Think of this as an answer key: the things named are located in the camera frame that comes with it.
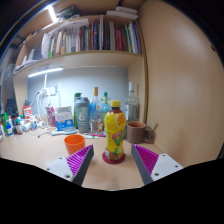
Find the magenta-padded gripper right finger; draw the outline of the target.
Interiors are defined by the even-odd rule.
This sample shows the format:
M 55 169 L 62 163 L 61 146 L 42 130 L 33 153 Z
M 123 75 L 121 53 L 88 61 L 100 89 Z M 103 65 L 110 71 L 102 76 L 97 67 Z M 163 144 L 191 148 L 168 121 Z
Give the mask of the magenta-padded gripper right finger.
M 158 155 L 137 144 L 131 146 L 131 154 L 145 185 L 182 169 L 182 166 L 168 154 Z

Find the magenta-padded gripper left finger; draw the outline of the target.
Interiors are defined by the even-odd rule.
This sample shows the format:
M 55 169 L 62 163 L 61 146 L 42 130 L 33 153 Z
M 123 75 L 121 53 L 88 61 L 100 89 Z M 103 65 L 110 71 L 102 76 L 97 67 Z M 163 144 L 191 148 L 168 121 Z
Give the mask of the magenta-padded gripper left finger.
M 89 145 L 66 158 L 57 158 L 45 170 L 81 186 L 93 155 L 93 146 Z

